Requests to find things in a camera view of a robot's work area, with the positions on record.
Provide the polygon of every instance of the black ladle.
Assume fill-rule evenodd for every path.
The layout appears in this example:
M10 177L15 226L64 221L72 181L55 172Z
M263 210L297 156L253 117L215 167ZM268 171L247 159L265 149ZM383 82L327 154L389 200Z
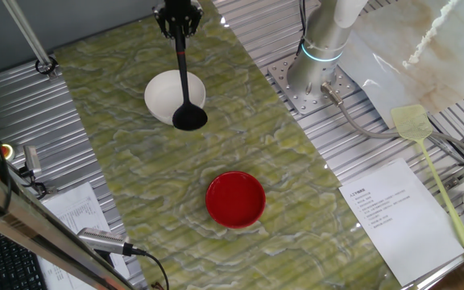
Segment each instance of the black ladle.
M178 59L178 69L180 70L180 80L182 81L182 93L184 103L176 109L173 115L173 126L184 131L194 131L202 128L207 123L207 114L199 106L194 105L189 100L189 86L187 80L187 64L185 63L185 38L182 34L182 27L176 28L176 57Z

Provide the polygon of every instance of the ladle handle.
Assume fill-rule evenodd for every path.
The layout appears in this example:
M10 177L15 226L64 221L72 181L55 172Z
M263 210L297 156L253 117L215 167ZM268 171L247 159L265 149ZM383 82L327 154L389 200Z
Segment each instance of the ladle handle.
M178 60L178 69L180 71L180 81L182 82L182 93L184 95L184 104L188 104L189 85L187 81L187 64L185 63L185 38L182 33L182 27L176 26L175 37L176 59Z

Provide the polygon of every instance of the metal mounting plate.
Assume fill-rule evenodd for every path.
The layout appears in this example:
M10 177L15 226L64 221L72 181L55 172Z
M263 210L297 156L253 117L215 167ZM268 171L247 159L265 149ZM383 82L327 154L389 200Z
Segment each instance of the metal mounting plate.
M288 96L288 100L291 105L300 114L306 115L316 112L317 110L328 106L330 100L324 94L316 95L297 95L291 90L288 84L288 68L289 65L296 59L295 55L288 56L282 60L276 61L270 65L267 72L273 77L276 84L283 90L284 94ZM359 91L358 85L352 81L339 67L336 67L336 83L333 88L336 93L339 93L341 97L350 96L352 93Z

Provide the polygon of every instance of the hose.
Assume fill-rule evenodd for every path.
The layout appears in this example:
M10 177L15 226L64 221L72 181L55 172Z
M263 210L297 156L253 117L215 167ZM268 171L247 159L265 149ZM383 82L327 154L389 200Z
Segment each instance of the hose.
M352 119L352 116L350 116L350 114L346 110L345 105L340 104L340 105L338 105L338 107L343 112L343 114L345 115L345 118L348 121L348 123L350 123L350 125L352 125L352 127L354 127L357 131L359 131L360 133L362 133L362 134L364 134L364 135L366 135L368 137L377 138L377 139L390 139L390 138L399 138L400 137L399 133L374 133L374 132L370 132L370 131L364 129L363 127L361 127L358 123L356 123ZM456 138L454 138L452 136L448 136L448 135L438 133L438 132L433 132L430 135L430 137L450 141L450 142L458 145L460 148L464 149L464 143L457 140Z

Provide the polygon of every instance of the fly swatter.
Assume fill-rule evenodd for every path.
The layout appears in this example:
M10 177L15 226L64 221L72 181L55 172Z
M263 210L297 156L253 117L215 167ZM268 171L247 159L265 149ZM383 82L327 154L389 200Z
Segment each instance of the fly swatter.
M425 112L424 107L421 105L414 105L395 108L391 110L391 116L393 117L396 129L399 131L399 135L402 138L416 141L420 144L422 151L424 152L425 159L433 172L434 180L440 189L441 197L443 197L443 201L447 205L450 218L452 218L452 223L454 224L454 229L458 233L458 237L464 247L464 225L461 222L458 213L454 209L452 202L450 202L449 195L447 195L447 192L443 187L443 183L436 172L433 161L431 161L429 153L427 153L427 150L425 149L424 140L433 133L433 126L427 118L427 113Z

